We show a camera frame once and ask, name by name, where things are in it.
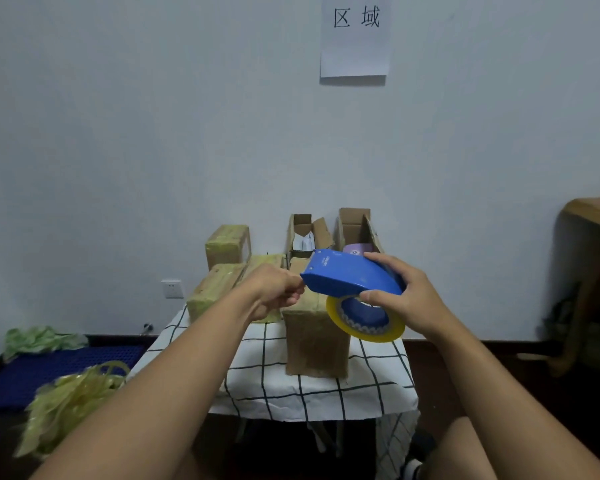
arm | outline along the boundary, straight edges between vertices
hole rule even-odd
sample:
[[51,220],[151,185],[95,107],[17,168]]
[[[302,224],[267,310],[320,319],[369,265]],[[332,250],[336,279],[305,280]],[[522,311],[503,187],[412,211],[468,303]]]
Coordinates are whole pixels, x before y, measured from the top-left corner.
[[408,286],[401,296],[370,291],[360,298],[400,314],[438,347],[500,480],[600,479],[600,460],[449,311],[421,270],[391,256],[365,256],[391,266]]
[[263,265],[88,416],[34,480],[171,478],[191,448],[248,324],[296,303],[300,276]]

checkered tablecloth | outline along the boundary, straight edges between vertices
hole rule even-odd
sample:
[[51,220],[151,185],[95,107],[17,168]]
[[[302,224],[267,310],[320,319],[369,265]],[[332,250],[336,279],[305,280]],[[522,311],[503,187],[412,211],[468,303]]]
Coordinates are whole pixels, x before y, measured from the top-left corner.
[[[131,370],[142,370],[189,326],[186,306]],[[288,376],[284,322],[251,324],[209,412],[249,419],[376,418],[378,480],[393,480],[418,421],[418,395],[401,340],[351,339],[347,379]]]

white sock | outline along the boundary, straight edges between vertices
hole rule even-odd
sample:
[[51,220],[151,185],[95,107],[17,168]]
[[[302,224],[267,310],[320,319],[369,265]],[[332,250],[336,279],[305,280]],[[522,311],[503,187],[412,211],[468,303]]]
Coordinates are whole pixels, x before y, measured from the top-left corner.
[[418,468],[422,465],[422,462],[416,460],[410,460],[404,468],[404,474],[402,475],[402,480],[416,480],[418,477],[416,476]]

cardboard box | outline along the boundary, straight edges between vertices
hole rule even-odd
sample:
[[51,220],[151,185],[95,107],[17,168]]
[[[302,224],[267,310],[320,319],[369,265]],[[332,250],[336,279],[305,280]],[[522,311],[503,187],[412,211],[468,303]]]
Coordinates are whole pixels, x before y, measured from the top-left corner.
[[289,218],[289,227],[287,229],[287,243],[285,252],[287,253],[287,261],[291,262],[291,258],[310,258],[313,251],[294,251],[293,241],[294,235],[300,234],[305,236],[313,233],[315,249],[327,249],[334,247],[335,243],[331,237],[331,233],[327,227],[327,222],[324,217],[311,222],[311,214],[291,214]]
[[[282,267],[284,258],[284,254],[265,254],[251,256],[251,259],[249,259],[249,263],[247,264],[247,267],[245,268],[238,284],[243,282],[246,279],[246,277],[261,264],[270,263],[275,266]],[[262,320],[257,320],[254,323],[273,323],[279,322],[280,320],[282,320],[280,310],[272,310],[271,313],[269,313],[269,315],[267,315],[265,318],[263,318]]]
[[384,253],[378,234],[371,224],[371,209],[341,208],[336,224],[336,249],[341,251],[347,244],[364,243],[371,243],[374,251]]
[[[289,270],[302,273],[307,258],[292,258]],[[287,374],[344,379],[348,375],[351,336],[331,321],[327,297],[309,289],[282,309],[287,326]]]
[[195,322],[211,305],[229,293],[246,264],[216,264],[187,300],[189,323]]
[[251,257],[251,238],[246,225],[221,225],[205,244],[209,270],[216,264],[245,263]]

crumpled green plastic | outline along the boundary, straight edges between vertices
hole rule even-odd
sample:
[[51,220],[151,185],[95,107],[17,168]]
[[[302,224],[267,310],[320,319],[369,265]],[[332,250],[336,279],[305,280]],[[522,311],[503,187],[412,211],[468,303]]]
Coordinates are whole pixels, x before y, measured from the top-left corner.
[[4,338],[2,358],[9,362],[17,354],[43,353],[54,350],[75,350],[89,345],[87,338],[78,333],[61,335],[49,326],[35,326],[28,330],[12,328]]
[[[115,367],[124,370],[125,375],[112,374]],[[27,406],[29,418],[14,456],[32,453],[40,460],[46,459],[82,420],[124,384],[128,373],[126,363],[112,360],[39,387]]]

